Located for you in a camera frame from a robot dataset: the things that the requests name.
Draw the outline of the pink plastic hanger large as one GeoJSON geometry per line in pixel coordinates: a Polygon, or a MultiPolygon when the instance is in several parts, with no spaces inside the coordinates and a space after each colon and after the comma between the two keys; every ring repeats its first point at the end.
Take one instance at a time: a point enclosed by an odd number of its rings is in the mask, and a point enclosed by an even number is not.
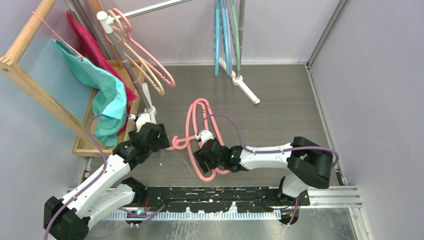
{"type": "Polygon", "coordinates": [[[195,135],[198,131],[197,118],[196,118],[197,106],[201,107],[204,117],[207,116],[207,111],[209,111],[209,113],[212,113],[211,106],[207,99],[197,98],[196,100],[194,100],[189,105],[189,108],[187,111],[186,120],[185,120],[185,128],[184,128],[185,136],[182,138],[179,138],[177,135],[175,135],[171,139],[170,147],[166,148],[166,150],[172,151],[172,150],[187,149],[191,164],[198,178],[203,182],[211,182],[216,176],[216,171],[212,170],[212,173],[210,176],[205,176],[201,172],[191,149],[191,141],[195,140],[195,135]]]}

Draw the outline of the green wire hanger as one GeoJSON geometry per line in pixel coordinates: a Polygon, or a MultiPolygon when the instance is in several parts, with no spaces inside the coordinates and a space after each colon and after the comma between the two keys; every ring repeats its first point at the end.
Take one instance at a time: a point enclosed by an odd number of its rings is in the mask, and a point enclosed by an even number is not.
{"type": "Polygon", "coordinates": [[[240,37],[239,37],[239,24],[238,24],[238,18],[237,18],[237,12],[235,7],[234,0],[229,1],[230,7],[231,7],[231,13],[232,13],[232,19],[233,24],[230,29],[232,33],[232,42],[233,42],[233,49],[235,52],[235,63],[236,63],[236,70],[240,71],[241,69],[241,49],[240,49],[240,37]]]}

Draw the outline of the purple wire hanger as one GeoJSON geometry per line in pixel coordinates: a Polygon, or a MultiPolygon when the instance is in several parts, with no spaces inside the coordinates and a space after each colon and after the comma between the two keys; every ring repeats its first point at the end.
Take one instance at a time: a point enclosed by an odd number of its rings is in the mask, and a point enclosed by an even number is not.
{"type": "Polygon", "coordinates": [[[229,16],[229,9],[227,5],[227,1],[223,1],[224,4],[224,10],[226,15],[226,29],[227,29],[227,38],[228,38],[228,61],[227,63],[227,70],[231,74],[233,71],[232,63],[233,63],[233,50],[232,50],[232,36],[231,36],[231,23],[230,23],[230,16],[229,16]]]}

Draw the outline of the light blue wire hanger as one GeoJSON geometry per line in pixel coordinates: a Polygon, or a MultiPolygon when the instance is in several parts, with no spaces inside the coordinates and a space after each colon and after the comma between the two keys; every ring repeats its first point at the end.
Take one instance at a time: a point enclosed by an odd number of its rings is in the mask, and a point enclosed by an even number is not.
{"type": "Polygon", "coordinates": [[[222,36],[223,36],[223,42],[224,42],[224,54],[225,54],[225,66],[226,66],[226,73],[230,75],[229,71],[227,70],[227,61],[229,59],[229,49],[228,49],[228,37],[227,37],[227,26],[226,26],[226,13],[224,8],[224,0],[218,1],[220,4],[220,10],[221,10],[221,26],[222,26],[222,36]]]}

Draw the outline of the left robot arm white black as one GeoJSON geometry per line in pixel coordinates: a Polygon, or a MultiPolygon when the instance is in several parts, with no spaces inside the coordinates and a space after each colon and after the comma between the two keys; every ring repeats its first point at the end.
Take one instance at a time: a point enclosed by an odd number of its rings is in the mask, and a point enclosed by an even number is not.
{"type": "Polygon", "coordinates": [[[146,186],[133,177],[124,179],[113,191],[108,189],[147,160],[152,153],[170,147],[163,123],[146,122],[119,143],[103,165],[74,190],[61,198],[50,197],[44,204],[44,239],[83,240],[89,231],[120,207],[141,206],[146,186]]]}

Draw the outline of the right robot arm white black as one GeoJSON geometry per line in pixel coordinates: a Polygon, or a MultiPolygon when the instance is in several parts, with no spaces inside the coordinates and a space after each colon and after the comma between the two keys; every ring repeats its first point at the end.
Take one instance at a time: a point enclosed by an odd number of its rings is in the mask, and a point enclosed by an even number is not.
{"type": "Polygon", "coordinates": [[[232,173],[254,169],[287,169],[279,184],[277,198],[283,205],[291,205],[308,188],[328,189],[337,153],[327,147],[296,136],[292,142],[271,147],[221,145],[216,138],[202,141],[193,152],[203,173],[223,169],[232,173]]]}

